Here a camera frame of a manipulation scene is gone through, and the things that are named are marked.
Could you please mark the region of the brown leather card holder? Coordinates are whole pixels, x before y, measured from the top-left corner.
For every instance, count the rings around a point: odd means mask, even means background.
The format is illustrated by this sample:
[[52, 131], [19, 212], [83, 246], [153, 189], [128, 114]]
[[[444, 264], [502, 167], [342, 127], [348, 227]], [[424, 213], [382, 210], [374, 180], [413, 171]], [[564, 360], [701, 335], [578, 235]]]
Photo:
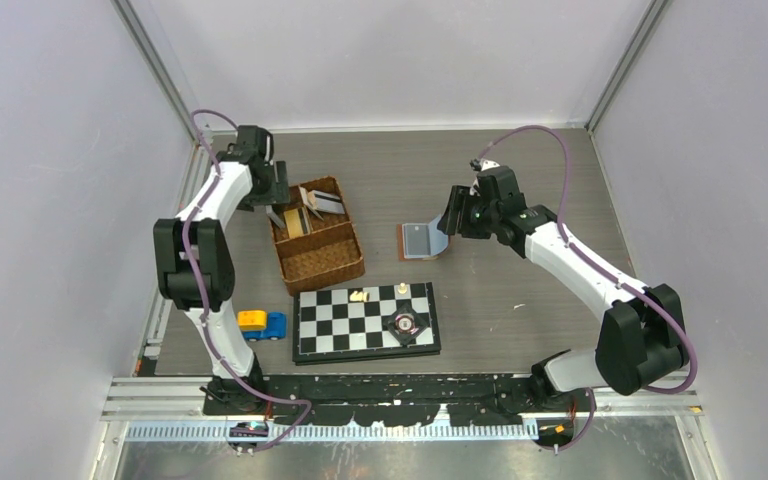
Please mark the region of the brown leather card holder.
[[438, 229], [442, 215], [419, 223], [397, 225], [398, 257], [401, 261], [434, 260], [450, 245], [450, 237]]

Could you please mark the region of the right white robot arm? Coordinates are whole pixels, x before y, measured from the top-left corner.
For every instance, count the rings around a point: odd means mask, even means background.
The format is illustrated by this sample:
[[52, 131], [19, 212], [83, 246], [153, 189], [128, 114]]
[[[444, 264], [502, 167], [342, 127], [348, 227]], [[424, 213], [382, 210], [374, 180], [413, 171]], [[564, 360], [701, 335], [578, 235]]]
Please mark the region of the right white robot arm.
[[621, 395], [656, 392], [656, 381], [687, 367], [681, 392], [696, 375], [696, 354], [685, 331], [681, 300], [666, 284], [650, 287], [624, 274], [582, 244], [543, 205], [528, 206], [515, 173], [491, 160], [473, 160], [472, 185], [452, 187], [437, 224], [448, 236], [495, 238], [543, 268], [575, 294], [600, 322], [595, 347], [567, 350], [531, 368], [534, 403], [556, 410], [571, 391], [609, 387]]

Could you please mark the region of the white magnetic stripe card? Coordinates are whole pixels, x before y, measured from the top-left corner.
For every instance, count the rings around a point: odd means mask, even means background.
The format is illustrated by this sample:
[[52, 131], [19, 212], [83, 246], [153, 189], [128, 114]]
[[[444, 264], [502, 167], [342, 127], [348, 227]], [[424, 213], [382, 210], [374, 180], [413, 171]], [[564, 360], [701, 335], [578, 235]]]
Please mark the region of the white magnetic stripe card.
[[322, 214], [345, 215], [346, 210], [338, 195], [326, 193], [319, 190], [308, 190], [304, 187], [299, 188], [299, 193], [303, 205], [320, 220]]

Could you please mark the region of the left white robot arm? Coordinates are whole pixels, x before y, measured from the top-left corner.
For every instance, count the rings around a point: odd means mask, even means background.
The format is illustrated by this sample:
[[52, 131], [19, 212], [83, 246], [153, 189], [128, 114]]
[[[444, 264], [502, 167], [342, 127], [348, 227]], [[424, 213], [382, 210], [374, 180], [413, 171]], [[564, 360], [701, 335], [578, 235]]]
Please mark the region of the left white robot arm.
[[267, 389], [232, 306], [236, 274], [224, 229], [240, 209], [289, 202], [286, 164], [273, 156], [268, 130], [237, 127], [235, 141], [215, 157], [196, 196], [175, 217], [153, 226], [160, 294], [192, 321], [211, 357], [206, 391], [244, 414], [265, 405]]

